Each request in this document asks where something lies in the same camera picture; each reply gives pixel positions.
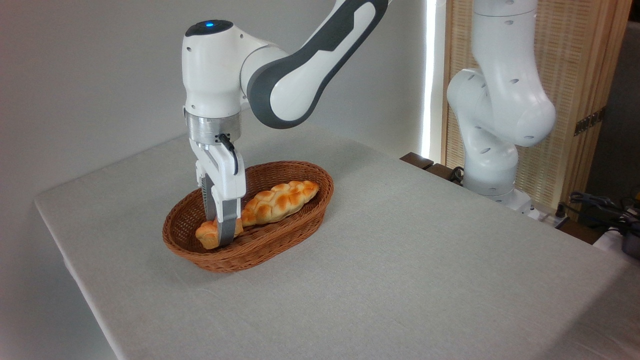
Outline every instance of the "braided bread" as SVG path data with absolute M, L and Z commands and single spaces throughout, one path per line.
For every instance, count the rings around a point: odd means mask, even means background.
M 238 236 L 243 231 L 242 220 L 236 219 L 234 237 Z M 196 238 L 200 240 L 202 246 L 207 250 L 215 249 L 220 246 L 220 242 L 218 241 L 218 220 L 213 219 L 213 221 L 203 222 L 196 230 Z
M 319 189 L 318 184 L 305 180 L 291 181 L 259 192 L 242 211 L 243 226 L 278 222 L 295 214 L 316 196 Z
M 278 222 L 297 213 L 306 203 L 316 196 L 320 186 L 313 181 L 290 181 L 271 190 L 259 192 L 242 210 L 241 218 L 236 220 L 234 237 L 244 231 L 244 227 Z M 207 221 L 196 230 L 196 238 L 205 249 L 213 249 L 218 243 L 218 222 Z

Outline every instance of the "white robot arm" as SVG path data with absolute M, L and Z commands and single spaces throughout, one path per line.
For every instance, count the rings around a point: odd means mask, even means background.
M 247 104 L 265 125 L 296 126 L 325 86 L 384 15 L 388 0 L 337 0 L 299 51 L 252 37 L 225 20 L 191 26 L 182 43 L 184 116 L 196 154 L 207 219 L 217 218 L 220 246 L 234 237 L 246 192 L 244 163 L 233 142 Z
M 533 53 L 537 5 L 476 0 L 472 52 L 480 69 L 460 71 L 447 89 L 465 146 L 465 188 L 523 214 L 532 207 L 529 196 L 514 187 L 515 145 L 536 145 L 556 121 Z

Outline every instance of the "light strip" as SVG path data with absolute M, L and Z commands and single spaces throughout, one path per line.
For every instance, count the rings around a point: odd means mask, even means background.
M 436 0 L 425 0 L 424 17 L 425 69 L 424 69 L 424 106 L 422 112 L 422 141 L 420 155 L 429 158 L 431 146 L 431 96 L 433 91 L 433 65 L 435 60 Z

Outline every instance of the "wicker basket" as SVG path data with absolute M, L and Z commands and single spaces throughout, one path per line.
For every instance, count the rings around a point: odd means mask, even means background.
M 311 180 L 320 184 L 317 195 L 302 209 L 273 224 L 245 227 L 229 246 L 206 250 L 195 237 L 206 221 L 202 193 L 187 195 L 167 215 L 163 240 L 176 255 L 212 272 L 236 272 L 259 265 L 313 234 L 324 218 L 333 195 L 333 179 L 321 167 L 304 161 L 277 161 L 246 169 L 246 195 L 242 207 L 255 194 L 292 180 Z

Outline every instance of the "cable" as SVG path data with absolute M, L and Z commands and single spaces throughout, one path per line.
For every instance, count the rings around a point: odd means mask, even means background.
M 231 152 L 231 155 L 234 156 L 234 163 L 236 165 L 236 168 L 234 170 L 234 175 L 238 175 L 238 158 L 236 156 L 236 148 L 234 147 L 234 144 L 231 142 L 231 140 L 229 140 L 226 134 L 218 135 L 218 139 L 220 139 L 220 142 L 222 143 L 222 145 L 224 145 L 227 148 L 227 150 Z
M 623 215 L 638 219 L 637 215 L 617 206 L 610 198 L 604 196 L 594 196 L 588 193 L 572 192 L 569 195 L 569 202 L 572 204 L 587 204 L 596 207 L 604 212 L 622 217 Z
M 451 172 L 451 176 L 449 176 L 449 181 L 457 181 L 459 183 L 462 183 L 464 171 L 465 168 L 463 167 L 454 167 L 453 171 Z
M 609 221 L 609 220 L 603 220 L 601 218 L 592 217 L 591 215 L 589 215 L 589 214 L 587 214 L 587 213 L 585 213 L 583 211 L 580 211 L 578 209 L 572 208 L 571 206 L 569 206 L 569 205 L 567 205 L 567 204 L 565 204 L 563 202 L 560 202 L 559 204 L 562 205 L 565 209 L 571 210 L 572 212 L 574 212 L 574 213 L 576 213 L 576 214 L 578 214 L 580 216 L 584 216 L 584 217 L 586 217 L 586 218 L 588 218 L 588 219 L 590 219 L 592 221 L 599 222 L 599 223 L 601 223 L 603 225 L 607 225 L 609 227 L 613 227 L 621 234 L 625 234 L 626 232 L 633 231 L 632 227 L 629 226 L 627 221 L 624 220 L 626 218 L 625 215 L 621 214 L 620 215 L 621 219 L 619 221 L 613 222 L 613 221 Z

